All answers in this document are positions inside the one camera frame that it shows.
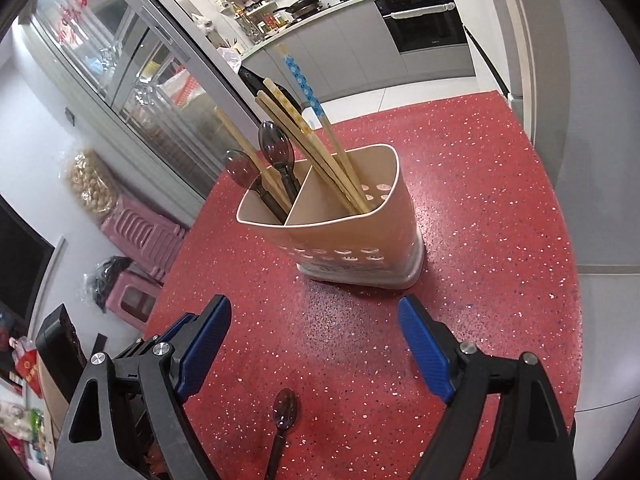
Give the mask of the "glass sliding door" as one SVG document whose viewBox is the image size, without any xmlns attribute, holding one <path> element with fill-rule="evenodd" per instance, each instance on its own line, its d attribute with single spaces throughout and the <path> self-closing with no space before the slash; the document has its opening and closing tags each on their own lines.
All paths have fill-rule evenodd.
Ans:
<svg viewBox="0 0 640 480">
<path fill-rule="evenodd" d="M 257 139 L 239 76 L 176 0 L 28 0 L 25 74 L 134 195 L 192 222 L 233 133 Z"/>
</svg>

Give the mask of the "black plastic bag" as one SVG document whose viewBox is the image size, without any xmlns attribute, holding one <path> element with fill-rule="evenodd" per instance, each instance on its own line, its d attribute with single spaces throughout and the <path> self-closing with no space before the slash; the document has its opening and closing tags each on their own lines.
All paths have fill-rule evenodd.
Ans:
<svg viewBox="0 0 640 480">
<path fill-rule="evenodd" d="M 100 263 L 92 273 L 85 276 L 87 297 L 102 311 L 106 310 L 106 300 L 110 296 L 119 274 L 126 271 L 131 263 L 131 258 L 111 256 Z"/>
</svg>

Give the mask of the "black built-in oven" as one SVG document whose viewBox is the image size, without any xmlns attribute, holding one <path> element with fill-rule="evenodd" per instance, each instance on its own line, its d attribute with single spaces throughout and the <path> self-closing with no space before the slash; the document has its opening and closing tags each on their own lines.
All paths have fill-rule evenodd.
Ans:
<svg viewBox="0 0 640 480">
<path fill-rule="evenodd" d="M 400 53 L 465 44 L 454 0 L 376 0 Z"/>
</svg>

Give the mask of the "bag of round nuts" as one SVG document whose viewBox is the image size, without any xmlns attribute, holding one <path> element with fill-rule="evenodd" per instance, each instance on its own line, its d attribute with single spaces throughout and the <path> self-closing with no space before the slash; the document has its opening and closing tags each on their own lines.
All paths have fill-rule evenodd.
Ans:
<svg viewBox="0 0 640 480">
<path fill-rule="evenodd" d="M 96 222 L 102 222 L 116 208 L 119 187 L 95 151 L 76 151 L 66 160 L 62 179 L 74 200 Z"/>
</svg>

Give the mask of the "pink stool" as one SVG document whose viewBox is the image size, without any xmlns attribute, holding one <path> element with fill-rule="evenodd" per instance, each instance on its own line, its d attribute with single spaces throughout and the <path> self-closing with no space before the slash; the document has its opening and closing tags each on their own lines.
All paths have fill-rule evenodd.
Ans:
<svg viewBox="0 0 640 480">
<path fill-rule="evenodd" d="M 144 332 L 162 288 L 159 284 L 129 271 L 119 274 L 107 295 L 107 310 L 121 320 Z"/>
</svg>

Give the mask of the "black spoon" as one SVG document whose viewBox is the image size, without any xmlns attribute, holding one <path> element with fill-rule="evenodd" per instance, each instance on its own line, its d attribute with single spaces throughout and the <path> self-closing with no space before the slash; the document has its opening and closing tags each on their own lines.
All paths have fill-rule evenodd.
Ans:
<svg viewBox="0 0 640 480">
<path fill-rule="evenodd" d="M 277 471 L 282 457 L 288 430 L 296 423 L 298 415 L 298 401 L 296 393 L 290 388 L 283 388 L 276 396 L 272 406 L 272 420 L 276 426 L 265 472 L 265 480 L 277 477 Z"/>
<path fill-rule="evenodd" d="M 224 154 L 224 168 L 237 185 L 255 192 L 281 224 L 285 222 L 284 209 L 262 185 L 262 174 L 250 156 L 240 150 L 228 150 Z"/>
<path fill-rule="evenodd" d="M 290 140 L 274 122 L 262 122 L 258 128 L 258 141 L 262 154 L 280 174 L 285 193 L 294 204 L 300 183 L 294 174 L 294 150 Z"/>
</svg>

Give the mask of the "black garbage bag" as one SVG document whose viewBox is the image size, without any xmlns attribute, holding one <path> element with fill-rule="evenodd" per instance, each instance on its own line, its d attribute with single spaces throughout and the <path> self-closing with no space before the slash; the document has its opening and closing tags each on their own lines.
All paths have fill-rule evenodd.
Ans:
<svg viewBox="0 0 640 480">
<path fill-rule="evenodd" d="M 264 85 L 264 77 L 260 76 L 243 65 L 240 66 L 238 75 L 244 84 L 247 86 L 247 89 L 250 90 L 250 93 L 253 96 L 257 96 L 259 91 L 265 91 L 268 93 L 275 101 L 277 99 L 274 97 L 272 92 Z M 303 113 L 303 107 L 299 105 L 299 102 L 294 98 L 291 92 L 288 91 L 287 88 L 284 88 L 280 84 L 276 82 L 276 87 L 285 95 L 285 97 L 291 102 L 294 108 L 299 112 Z"/>
</svg>

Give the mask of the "black wok on stove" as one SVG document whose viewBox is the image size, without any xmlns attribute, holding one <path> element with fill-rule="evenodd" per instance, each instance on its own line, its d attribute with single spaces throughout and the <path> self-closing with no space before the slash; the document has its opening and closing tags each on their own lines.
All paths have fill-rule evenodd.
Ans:
<svg viewBox="0 0 640 480">
<path fill-rule="evenodd" d="M 280 8 L 278 8 L 278 11 L 284 11 L 288 12 L 288 14 L 295 15 L 303 12 L 303 10 L 307 8 L 317 9 L 320 4 L 320 0 L 296 0 L 289 6 L 280 6 Z"/>
</svg>

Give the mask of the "blue dotted chopstick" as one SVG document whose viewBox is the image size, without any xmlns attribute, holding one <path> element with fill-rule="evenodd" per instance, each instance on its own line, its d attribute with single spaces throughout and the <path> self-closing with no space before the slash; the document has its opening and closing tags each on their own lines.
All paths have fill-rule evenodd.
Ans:
<svg viewBox="0 0 640 480">
<path fill-rule="evenodd" d="M 285 66 L 293 75 L 300 90 L 302 90 L 303 94 L 306 96 L 309 102 L 309 105 L 314 110 L 314 114 L 320 120 L 324 132 L 326 133 L 331 143 L 333 144 L 333 147 L 335 148 L 337 158 L 340 161 L 340 164 L 343 170 L 345 171 L 345 174 L 349 176 L 349 180 L 351 180 L 352 184 L 355 185 L 357 194 L 359 195 L 359 200 L 364 206 L 364 211 L 370 212 L 371 208 L 369 207 L 369 203 L 366 199 L 366 196 L 363 193 L 358 174 L 356 173 L 354 166 L 352 166 L 352 162 L 347 156 L 344 148 L 342 147 L 342 144 L 337 139 L 337 136 L 333 130 L 333 126 L 328 116 L 326 116 L 326 112 L 324 111 L 322 105 L 320 104 L 319 100 L 314 94 L 314 89 L 311 88 L 311 85 L 308 82 L 305 75 L 303 74 L 302 69 L 299 67 L 299 65 L 295 61 L 295 58 L 293 58 L 293 55 L 290 52 L 288 52 L 288 50 L 286 50 L 285 45 L 278 44 L 277 51 L 282 56 Z"/>
</svg>

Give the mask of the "stacked pink plastic stools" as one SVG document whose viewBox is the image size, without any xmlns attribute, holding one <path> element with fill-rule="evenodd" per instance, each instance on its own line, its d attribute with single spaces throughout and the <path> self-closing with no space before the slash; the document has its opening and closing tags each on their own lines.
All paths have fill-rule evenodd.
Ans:
<svg viewBox="0 0 640 480">
<path fill-rule="evenodd" d="M 101 232 L 153 280 L 164 284 L 188 231 L 122 194 L 102 222 Z"/>
</svg>

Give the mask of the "beige plastic utensil holder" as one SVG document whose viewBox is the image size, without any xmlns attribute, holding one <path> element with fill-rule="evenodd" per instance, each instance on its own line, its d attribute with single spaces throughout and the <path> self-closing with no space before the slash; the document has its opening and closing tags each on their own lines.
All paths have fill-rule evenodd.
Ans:
<svg viewBox="0 0 640 480">
<path fill-rule="evenodd" d="M 302 184 L 281 224 L 256 193 L 247 191 L 236 221 L 279 247 L 316 281 L 385 289 L 416 284 L 424 243 L 396 150 L 373 144 L 347 152 L 366 199 L 367 214 L 350 216 L 306 159 L 295 162 Z"/>
</svg>

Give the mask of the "yellow patterned chopstick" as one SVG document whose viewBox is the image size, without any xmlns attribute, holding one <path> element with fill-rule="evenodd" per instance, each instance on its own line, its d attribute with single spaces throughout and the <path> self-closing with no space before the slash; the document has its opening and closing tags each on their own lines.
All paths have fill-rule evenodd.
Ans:
<svg viewBox="0 0 640 480">
<path fill-rule="evenodd" d="M 321 179 L 337 192 L 338 198 L 351 214 L 366 214 L 371 207 L 364 196 L 355 167 L 338 142 L 331 124 L 322 118 L 322 128 L 329 138 L 333 152 L 307 125 L 292 102 L 270 79 L 262 81 L 266 91 L 258 92 L 256 102 L 278 124 L 299 151 L 303 152 L 318 171 Z"/>
</svg>

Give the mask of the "plain wooden chopstick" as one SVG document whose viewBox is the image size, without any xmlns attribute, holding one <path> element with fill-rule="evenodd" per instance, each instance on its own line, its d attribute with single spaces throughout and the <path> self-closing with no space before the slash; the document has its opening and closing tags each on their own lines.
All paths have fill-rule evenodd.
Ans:
<svg viewBox="0 0 640 480">
<path fill-rule="evenodd" d="M 214 111 L 240 147 L 238 150 L 229 150 L 224 155 L 224 166 L 228 174 L 241 188 L 255 192 L 276 219 L 285 224 L 292 204 L 285 196 L 282 185 L 273 177 L 252 144 L 232 124 L 227 114 L 219 106 Z"/>
</svg>

